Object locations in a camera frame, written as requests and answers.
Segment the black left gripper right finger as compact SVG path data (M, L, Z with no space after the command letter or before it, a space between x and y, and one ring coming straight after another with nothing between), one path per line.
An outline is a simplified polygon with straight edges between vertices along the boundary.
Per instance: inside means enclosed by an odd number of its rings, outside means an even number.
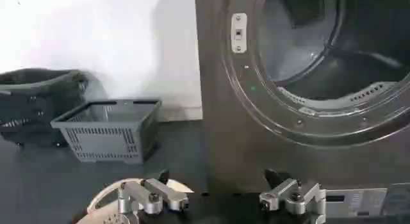
M262 211L284 211L298 217L307 214L310 223L326 222L326 190L321 184L312 180L302 182L287 172L273 169L265 169L263 174L270 190L259 194Z

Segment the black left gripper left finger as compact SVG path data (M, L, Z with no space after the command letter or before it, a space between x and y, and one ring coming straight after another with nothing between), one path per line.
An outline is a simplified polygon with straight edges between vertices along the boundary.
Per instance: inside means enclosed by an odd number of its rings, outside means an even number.
M141 181L122 182L117 190L118 212L129 214L143 210L146 214L159 214L164 204L171 211L184 212L189 208L188 195L167 185L169 170L162 170L157 177Z

